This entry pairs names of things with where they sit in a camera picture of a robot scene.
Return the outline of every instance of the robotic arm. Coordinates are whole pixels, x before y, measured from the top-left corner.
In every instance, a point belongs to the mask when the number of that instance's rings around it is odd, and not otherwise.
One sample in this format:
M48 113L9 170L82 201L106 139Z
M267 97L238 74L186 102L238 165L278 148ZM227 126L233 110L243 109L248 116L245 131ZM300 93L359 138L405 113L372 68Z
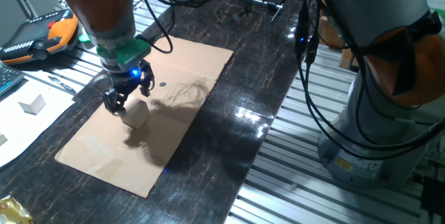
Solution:
M150 45L134 38L133 0L66 0L79 18L91 42L97 46L113 87L104 91L104 104L111 113L124 110L128 95L140 86L148 97L154 82L152 69L143 58Z

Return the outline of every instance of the gold foil wrapper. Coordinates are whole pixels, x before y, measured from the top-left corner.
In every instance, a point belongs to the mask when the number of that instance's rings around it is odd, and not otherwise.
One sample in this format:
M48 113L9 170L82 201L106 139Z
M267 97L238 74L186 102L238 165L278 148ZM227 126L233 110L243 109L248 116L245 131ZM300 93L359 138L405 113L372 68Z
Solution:
M35 224L33 217L11 196L0 200L0 224Z

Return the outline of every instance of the cardboard sheet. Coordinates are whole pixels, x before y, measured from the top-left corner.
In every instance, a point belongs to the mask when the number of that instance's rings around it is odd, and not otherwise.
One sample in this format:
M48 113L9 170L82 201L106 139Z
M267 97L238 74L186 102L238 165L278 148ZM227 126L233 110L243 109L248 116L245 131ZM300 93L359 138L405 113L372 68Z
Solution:
M156 86L145 100L150 116L138 129L101 105L56 160L146 198L210 93L232 51L173 38L174 51L146 57ZM164 38L156 44L168 49Z

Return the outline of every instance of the white paper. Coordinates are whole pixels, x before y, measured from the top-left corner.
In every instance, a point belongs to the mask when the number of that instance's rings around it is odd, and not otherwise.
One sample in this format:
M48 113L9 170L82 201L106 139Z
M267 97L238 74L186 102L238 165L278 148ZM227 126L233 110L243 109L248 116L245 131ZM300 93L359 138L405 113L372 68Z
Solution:
M23 112L18 100L35 89L46 105L37 115ZM72 95L37 81L26 82L0 102L0 133L8 139L0 146L0 167L18 157L65 110L73 105Z

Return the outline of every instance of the keyboard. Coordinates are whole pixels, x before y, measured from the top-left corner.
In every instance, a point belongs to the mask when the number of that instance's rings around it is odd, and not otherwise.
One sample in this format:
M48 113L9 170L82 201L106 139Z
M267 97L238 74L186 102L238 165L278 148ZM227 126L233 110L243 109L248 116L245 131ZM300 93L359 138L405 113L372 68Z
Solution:
M25 74L0 64L0 96L19 83Z

